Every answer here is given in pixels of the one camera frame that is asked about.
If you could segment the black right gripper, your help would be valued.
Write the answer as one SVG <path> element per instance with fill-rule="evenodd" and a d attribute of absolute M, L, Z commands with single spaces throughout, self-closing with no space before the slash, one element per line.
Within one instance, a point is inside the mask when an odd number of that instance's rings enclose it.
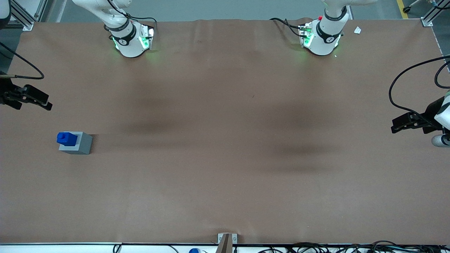
<path fill-rule="evenodd" d="M 47 111 L 52 109 L 52 104 L 48 102 L 49 96 L 32 85 L 21 87 L 14 85 L 11 77 L 4 72 L 0 72 L 0 96 L 1 99 L 21 99 L 25 97 L 24 103 L 37 105 Z"/>

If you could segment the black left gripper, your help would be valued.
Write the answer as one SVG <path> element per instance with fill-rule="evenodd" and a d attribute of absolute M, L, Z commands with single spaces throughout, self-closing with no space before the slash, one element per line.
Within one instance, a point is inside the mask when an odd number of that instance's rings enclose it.
<path fill-rule="evenodd" d="M 421 125 L 424 124 L 424 120 L 415 113 L 407 112 L 392 120 L 391 126 L 392 134 L 396 134 L 400 131 L 408 129 L 418 129 L 418 128 L 422 128 L 424 134 L 429 134 L 434 131 L 440 131 L 445 134 L 445 128 L 434 119 L 434 117 L 440 110 L 444 102 L 444 99 L 445 99 L 444 97 L 441 97 L 440 99 L 437 99 L 436 101 L 430 103 L 426 107 L 425 112 L 422 113 L 421 115 L 426 120 L 428 120 L 429 123 L 426 123 L 423 128 L 421 127 Z"/>

